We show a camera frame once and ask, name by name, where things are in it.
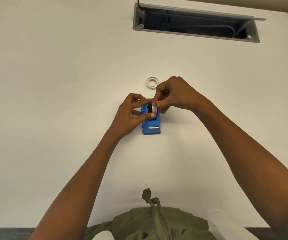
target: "hand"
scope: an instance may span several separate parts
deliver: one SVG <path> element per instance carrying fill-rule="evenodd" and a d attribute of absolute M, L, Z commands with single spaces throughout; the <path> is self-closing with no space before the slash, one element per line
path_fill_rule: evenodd
<path fill-rule="evenodd" d="M 153 101 L 159 112 L 165 114 L 170 106 L 196 110 L 207 99 L 180 76 L 172 76 L 157 86 Z"/>
<path fill-rule="evenodd" d="M 149 100 L 140 94 L 130 93 L 119 106 L 108 131 L 113 133 L 118 139 L 121 139 L 131 133 L 142 122 L 154 118 L 156 116 L 154 113 L 145 113 L 141 115 L 141 112 L 134 110 L 151 101 L 152 99 Z"/>

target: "blue tape dispenser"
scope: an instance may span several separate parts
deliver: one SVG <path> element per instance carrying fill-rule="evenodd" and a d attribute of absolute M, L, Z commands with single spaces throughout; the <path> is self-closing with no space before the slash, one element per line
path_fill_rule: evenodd
<path fill-rule="evenodd" d="M 142 114 L 152 113 L 152 103 L 141 107 Z M 156 117 L 142 123 L 143 135 L 155 135 L 161 133 L 161 115 L 156 111 Z"/>

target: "forearm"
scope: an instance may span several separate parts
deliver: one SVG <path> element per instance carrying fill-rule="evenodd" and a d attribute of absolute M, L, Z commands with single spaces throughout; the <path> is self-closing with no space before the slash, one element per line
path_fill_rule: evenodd
<path fill-rule="evenodd" d="M 82 239 L 106 166 L 118 139 L 107 132 L 45 213 L 35 239 Z"/>
<path fill-rule="evenodd" d="M 288 169 L 212 103 L 193 110 L 258 213 L 279 228 L 288 217 Z"/>

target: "dark floor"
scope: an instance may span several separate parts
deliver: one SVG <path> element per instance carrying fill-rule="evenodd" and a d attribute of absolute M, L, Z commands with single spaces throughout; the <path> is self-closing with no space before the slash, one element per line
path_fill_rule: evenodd
<path fill-rule="evenodd" d="M 277 235 L 270 228 L 247 228 L 259 240 L 275 240 Z M 34 228 L 0 228 L 0 240 L 28 240 Z"/>

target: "left hand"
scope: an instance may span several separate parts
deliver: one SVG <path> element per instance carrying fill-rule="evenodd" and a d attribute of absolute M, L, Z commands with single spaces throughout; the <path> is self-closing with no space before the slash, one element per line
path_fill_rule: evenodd
<path fill-rule="evenodd" d="M 113 133 L 118 139 L 121 139 L 130 134 L 142 122 L 154 118 L 156 116 L 154 113 L 145 113 L 141 115 L 141 112 L 134 110 L 135 108 L 140 108 L 151 101 L 152 99 L 147 99 L 140 94 L 130 93 L 119 106 L 108 131 Z"/>

